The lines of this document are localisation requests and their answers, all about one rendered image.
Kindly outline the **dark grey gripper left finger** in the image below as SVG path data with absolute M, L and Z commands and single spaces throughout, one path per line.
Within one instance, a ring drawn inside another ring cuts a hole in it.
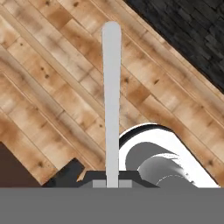
M 84 179 L 77 182 L 78 187 L 105 188 L 106 174 L 104 171 L 87 171 Z

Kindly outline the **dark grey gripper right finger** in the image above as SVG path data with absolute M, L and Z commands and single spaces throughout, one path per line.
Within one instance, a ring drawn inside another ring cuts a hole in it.
M 120 188 L 157 188 L 156 185 L 143 180 L 138 171 L 120 171 L 118 178 Z

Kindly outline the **grey metallic utensil handle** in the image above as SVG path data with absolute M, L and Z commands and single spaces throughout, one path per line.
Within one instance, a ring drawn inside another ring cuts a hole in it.
M 119 186 L 121 38 L 121 27 L 117 22 L 109 21 L 103 26 L 102 58 L 107 188 L 117 188 Z

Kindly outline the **black angular object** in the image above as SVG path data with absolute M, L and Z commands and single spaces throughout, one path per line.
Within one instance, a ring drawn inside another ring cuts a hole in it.
M 78 177 L 84 171 L 85 166 L 77 159 L 73 158 L 53 177 L 43 184 L 43 187 L 76 187 Z

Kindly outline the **white and grey round object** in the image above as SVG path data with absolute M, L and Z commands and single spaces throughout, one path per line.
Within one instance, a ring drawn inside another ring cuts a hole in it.
M 120 135 L 119 170 L 137 172 L 159 188 L 221 187 L 176 133 L 157 123 L 138 124 Z

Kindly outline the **dark brown cabinet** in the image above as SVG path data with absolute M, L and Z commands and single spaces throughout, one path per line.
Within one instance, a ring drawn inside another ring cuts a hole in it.
M 0 142 L 0 187 L 40 187 L 40 183 Z

